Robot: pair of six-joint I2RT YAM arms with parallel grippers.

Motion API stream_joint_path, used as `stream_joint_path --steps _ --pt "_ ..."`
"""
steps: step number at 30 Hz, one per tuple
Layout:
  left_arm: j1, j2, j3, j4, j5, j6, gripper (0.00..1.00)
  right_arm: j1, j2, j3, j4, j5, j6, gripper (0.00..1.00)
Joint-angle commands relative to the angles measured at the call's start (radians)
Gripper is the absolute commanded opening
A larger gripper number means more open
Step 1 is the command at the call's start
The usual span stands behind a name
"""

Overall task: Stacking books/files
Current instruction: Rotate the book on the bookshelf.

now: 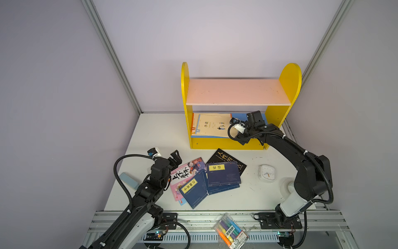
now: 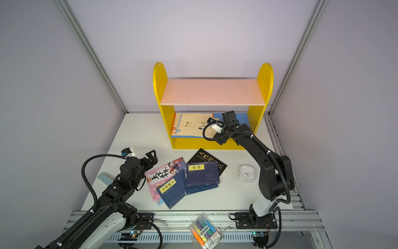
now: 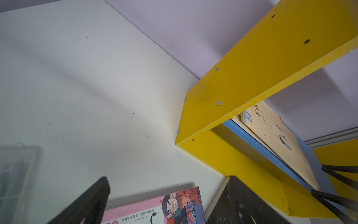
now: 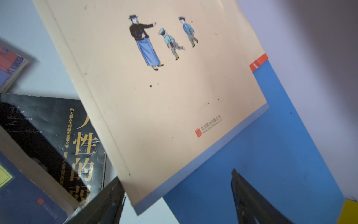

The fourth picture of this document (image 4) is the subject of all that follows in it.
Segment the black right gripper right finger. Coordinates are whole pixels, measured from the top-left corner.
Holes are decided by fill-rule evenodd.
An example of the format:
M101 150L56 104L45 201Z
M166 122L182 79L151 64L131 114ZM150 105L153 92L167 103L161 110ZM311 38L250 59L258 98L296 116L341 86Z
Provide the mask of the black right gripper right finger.
M236 169L232 170L231 189L240 224L293 224L267 201Z

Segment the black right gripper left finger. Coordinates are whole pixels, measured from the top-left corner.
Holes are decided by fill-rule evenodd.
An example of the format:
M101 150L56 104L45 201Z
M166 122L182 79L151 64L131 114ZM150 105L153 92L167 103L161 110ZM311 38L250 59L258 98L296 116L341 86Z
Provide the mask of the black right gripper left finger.
M66 220L66 224L119 224L125 190L116 177L89 204Z

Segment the dark blue book yellow label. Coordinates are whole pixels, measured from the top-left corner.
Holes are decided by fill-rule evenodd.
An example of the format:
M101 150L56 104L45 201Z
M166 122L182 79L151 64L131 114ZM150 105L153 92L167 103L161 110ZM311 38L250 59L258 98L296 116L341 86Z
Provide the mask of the dark blue book yellow label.
M1 223L62 224L67 213L1 153Z

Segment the cream book blue edge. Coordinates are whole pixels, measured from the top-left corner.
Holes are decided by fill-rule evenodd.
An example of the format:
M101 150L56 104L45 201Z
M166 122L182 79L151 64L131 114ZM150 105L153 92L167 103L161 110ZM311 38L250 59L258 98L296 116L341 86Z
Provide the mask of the cream book blue edge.
M221 1L34 1L140 215L268 103Z

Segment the cream book red edge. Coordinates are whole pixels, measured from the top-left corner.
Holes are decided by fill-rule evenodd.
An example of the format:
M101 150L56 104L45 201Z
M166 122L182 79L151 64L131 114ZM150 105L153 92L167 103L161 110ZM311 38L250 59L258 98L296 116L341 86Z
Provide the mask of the cream book red edge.
M237 1L227 0L221 3L225 15L234 27L244 58L254 72L268 60L268 56Z

